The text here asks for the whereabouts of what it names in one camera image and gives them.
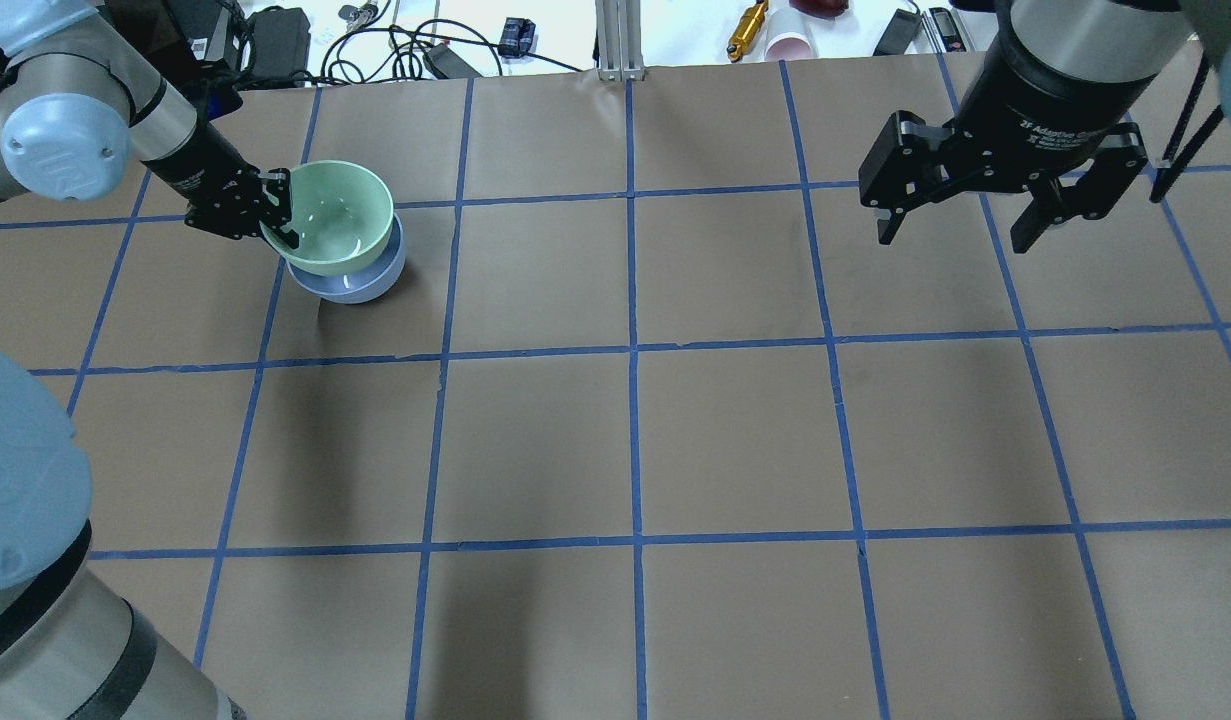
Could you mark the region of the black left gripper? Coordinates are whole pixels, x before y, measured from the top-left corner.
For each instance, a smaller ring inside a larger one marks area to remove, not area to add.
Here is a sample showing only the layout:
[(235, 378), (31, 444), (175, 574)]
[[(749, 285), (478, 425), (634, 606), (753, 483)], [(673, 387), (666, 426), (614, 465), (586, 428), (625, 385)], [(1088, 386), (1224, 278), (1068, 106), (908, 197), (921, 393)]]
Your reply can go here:
[(187, 190), (186, 225), (231, 240), (259, 238), (263, 228), (286, 249), (300, 247), (300, 234), (291, 228), (291, 169), (260, 174), (223, 140), (199, 142), (193, 159), (199, 169)]

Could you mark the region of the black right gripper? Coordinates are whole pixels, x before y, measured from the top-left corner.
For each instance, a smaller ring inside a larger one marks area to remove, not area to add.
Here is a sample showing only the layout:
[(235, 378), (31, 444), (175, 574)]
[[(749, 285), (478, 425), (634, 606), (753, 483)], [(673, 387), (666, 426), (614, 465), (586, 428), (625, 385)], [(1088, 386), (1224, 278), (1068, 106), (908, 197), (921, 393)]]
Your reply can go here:
[(931, 199), (1027, 191), (1032, 202), (1011, 226), (1012, 251), (1025, 254), (1054, 225), (1108, 215), (1146, 167), (1139, 126), (1119, 123), (1124, 111), (1124, 82), (1069, 76), (1020, 41), (996, 39), (945, 126), (889, 114), (858, 169), (859, 206), (874, 210), (876, 241), (888, 246), (908, 210)]

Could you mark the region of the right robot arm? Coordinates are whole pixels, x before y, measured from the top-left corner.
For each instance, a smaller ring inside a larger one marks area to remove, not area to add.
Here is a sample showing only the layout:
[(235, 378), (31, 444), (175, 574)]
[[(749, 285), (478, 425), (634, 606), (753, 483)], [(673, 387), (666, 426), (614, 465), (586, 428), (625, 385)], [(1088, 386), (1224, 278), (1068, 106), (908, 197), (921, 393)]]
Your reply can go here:
[(1054, 225), (1104, 218), (1149, 156), (1128, 110), (1185, 41), (1217, 76), (1231, 123), (1231, 1), (995, 1), (998, 32), (961, 105), (929, 126), (890, 114), (859, 167), (859, 201), (889, 245), (911, 210), (959, 193), (1028, 193), (1027, 252)]

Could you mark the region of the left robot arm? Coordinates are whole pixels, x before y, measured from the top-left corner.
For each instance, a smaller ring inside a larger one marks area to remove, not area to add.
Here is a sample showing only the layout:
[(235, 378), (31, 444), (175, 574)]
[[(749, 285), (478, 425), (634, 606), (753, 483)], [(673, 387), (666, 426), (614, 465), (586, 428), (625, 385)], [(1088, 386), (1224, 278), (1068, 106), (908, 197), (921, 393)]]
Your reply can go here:
[[(86, 1), (0, 1), (0, 202), (100, 199), (138, 160), (223, 238), (292, 240), (291, 172), (254, 169)], [(91, 466), (0, 352), (0, 719), (244, 719), (87, 567)]]

